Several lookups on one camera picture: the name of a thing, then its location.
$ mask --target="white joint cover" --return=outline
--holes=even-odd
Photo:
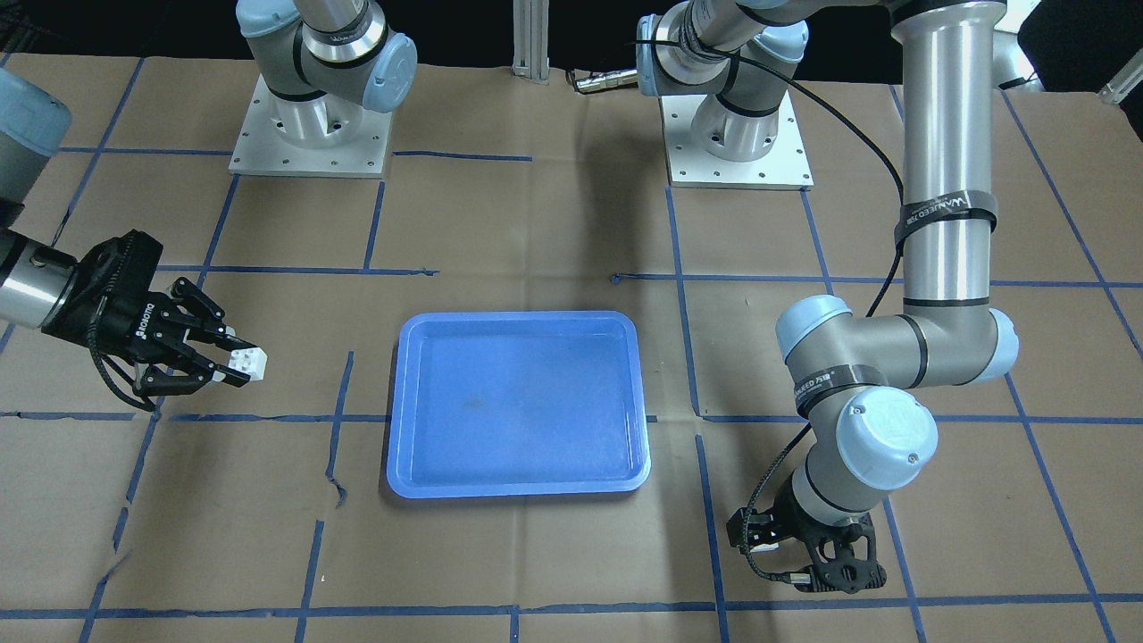
[[[266,352],[261,348],[243,348],[230,352],[230,368],[246,373],[251,383],[262,381],[266,373]]]
[[[874,387],[838,418],[838,451],[854,477],[882,491],[905,487],[936,453],[936,421],[913,396]]]

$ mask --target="light blue cap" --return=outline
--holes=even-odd
[[[40,155],[54,156],[69,127],[67,105],[0,69],[0,132]]]
[[[644,16],[639,19],[639,40],[655,39],[655,16]],[[650,45],[640,45],[636,49],[636,67],[639,70],[639,93],[644,96],[658,96],[655,85],[655,54]]]
[[[1016,359],[1020,357],[1020,338],[1016,337],[1016,327],[1012,323],[1012,319],[994,307],[989,308],[989,312],[992,313],[997,323],[997,348],[992,353],[989,365],[975,380],[968,383],[970,385],[1006,376],[1016,365]]]
[[[873,387],[841,410],[837,441],[854,477],[873,489],[893,491],[912,482],[936,453],[936,421],[908,393]]]
[[[775,58],[800,63],[809,42],[809,26],[806,21],[788,26],[768,26],[754,37],[754,42]]]
[[[273,33],[301,16],[294,0],[238,0],[234,15],[243,38]]]
[[[381,113],[395,110],[409,95],[416,75],[417,46],[403,33],[392,34],[373,65],[361,105]]]
[[[773,9],[775,7],[781,7],[790,0],[738,0],[738,5],[746,7],[748,9],[753,9],[756,11],[765,11],[766,9]]]
[[[846,302],[833,295],[814,295],[791,305],[778,316],[775,332],[778,336],[778,348],[782,349],[782,361],[785,362],[798,343],[814,332],[826,321],[839,314],[853,314]]]

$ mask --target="blue plastic tray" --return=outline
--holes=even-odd
[[[397,354],[389,484],[406,498],[631,491],[650,473],[618,312],[433,312]]]

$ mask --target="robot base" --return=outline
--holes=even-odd
[[[389,156],[393,114],[360,111],[361,123],[351,138],[331,147],[291,145],[275,131],[273,95],[258,77],[242,132],[230,159],[232,174],[253,176],[326,176],[381,178]]]
[[[814,185],[809,159],[788,94],[778,107],[780,129],[765,156],[750,162],[720,159],[694,139],[690,121],[705,96],[663,96],[663,137],[676,187],[801,190]]]

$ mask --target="metal base plate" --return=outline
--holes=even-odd
[[[392,114],[361,110],[361,124],[353,137],[320,148],[291,145],[278,134],[273,114],[272,95],[258,77],[230,159],[232,174],[334,178],[381,178],[384,174]]]
[[[778,106],[778,135],[765,156],[751,162],[722,160],[694,139],[690,121],[705,96],[663,96],[663,137],[668,169],[676,187],[801,190],[814,185],[790,95]]]

